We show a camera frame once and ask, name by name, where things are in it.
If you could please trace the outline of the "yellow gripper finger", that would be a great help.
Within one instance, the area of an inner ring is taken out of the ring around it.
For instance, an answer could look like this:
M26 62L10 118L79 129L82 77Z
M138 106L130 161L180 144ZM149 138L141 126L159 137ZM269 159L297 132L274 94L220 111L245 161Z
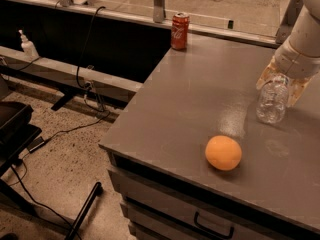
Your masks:
M274 77L278 76L281 73L280 69L276 64L275 57L272 57L269 64L263 70L259 79L256 82L256 89L260 90L266 83L271 81Z
M287 101L287 106L292 107L299 100L309 83L311 82L312 77L301 78L301 79L289 79L288 90L289 96Z

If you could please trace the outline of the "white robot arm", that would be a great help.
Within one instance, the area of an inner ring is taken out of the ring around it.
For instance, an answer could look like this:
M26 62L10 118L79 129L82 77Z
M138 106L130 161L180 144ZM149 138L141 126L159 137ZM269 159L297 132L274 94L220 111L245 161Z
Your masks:
M302 0L291 34L275 51L256 83L260 90L280 74L288 79L287 106L292 107L320 71L320 0Z

